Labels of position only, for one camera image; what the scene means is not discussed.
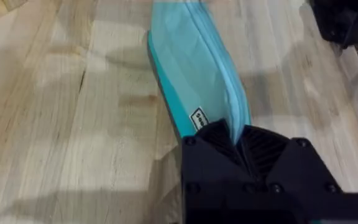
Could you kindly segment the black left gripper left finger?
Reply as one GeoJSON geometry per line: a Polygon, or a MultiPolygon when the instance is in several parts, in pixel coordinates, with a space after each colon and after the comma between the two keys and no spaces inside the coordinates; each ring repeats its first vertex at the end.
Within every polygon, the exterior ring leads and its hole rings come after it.
{"type": "Polygon", "coordinates": [[[254,181],[224,119],[182,140],[184,223],[247,223],[244,187],[254,181]]]}

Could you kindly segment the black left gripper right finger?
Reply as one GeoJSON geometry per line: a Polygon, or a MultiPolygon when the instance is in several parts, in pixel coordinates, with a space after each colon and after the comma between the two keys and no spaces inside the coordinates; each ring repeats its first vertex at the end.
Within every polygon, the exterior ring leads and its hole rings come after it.
{"type": "Polygon", "coordinates": [[[281,222],[337,219],[342,189],[305,138],[245,126],[237,148],[255,184],[255,206],[281,222]]]}

